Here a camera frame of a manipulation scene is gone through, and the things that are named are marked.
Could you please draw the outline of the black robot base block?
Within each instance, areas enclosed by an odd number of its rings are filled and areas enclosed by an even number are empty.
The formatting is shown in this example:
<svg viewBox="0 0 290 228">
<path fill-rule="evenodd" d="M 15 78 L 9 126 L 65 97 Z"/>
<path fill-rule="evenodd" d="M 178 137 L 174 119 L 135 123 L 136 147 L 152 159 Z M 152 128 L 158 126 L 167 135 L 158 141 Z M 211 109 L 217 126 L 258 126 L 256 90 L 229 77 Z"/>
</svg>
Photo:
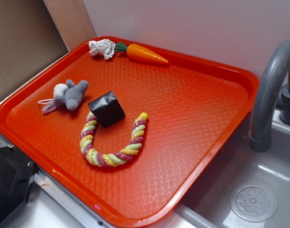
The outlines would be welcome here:
<svg viewBox="0 0 290 228">
<path fill-rule="evenodd" d="M 27 205 L 36 170 L 18 147 L 0 148 L 0 227 Z"/>
</svg>

